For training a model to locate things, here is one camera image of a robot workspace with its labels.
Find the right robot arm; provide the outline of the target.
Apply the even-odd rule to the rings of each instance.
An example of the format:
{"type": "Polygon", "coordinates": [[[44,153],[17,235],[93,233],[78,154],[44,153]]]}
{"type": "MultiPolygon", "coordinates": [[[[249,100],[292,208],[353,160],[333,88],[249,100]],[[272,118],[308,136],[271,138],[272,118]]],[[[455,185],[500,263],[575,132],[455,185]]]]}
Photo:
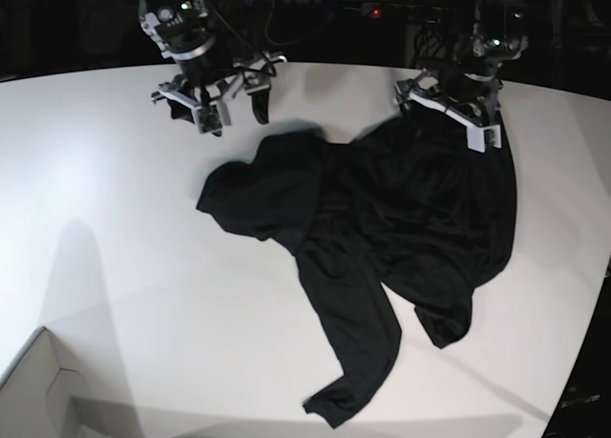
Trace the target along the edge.
{"type": "Polygon", "coordinates": [[[269,98],[280,52],[261,50],[248,29],[232,25],[221,0],[138,0],[142,31],[179,73],[151,93],[166,102],[171,118],[187,121],[202,135],[221,136],[232,125],[228,103],[244,93],[257,122],[269,122],[269,98]]]}

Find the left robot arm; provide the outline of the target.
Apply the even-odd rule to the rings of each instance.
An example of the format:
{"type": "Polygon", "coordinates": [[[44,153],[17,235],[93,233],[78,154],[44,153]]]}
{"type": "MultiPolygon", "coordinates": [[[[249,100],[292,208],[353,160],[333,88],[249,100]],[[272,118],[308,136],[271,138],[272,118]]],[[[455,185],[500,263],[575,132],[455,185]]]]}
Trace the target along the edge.
{"type": "Polygon", "coordinates": [[[465,128],[467,147],[502,147],[498,71],[528,47],[523,0],[468,0],[465,11],[442,11],[414,37],[418,75],[395,83],[403,115],[415,106],[437,111],[465,128]]]}

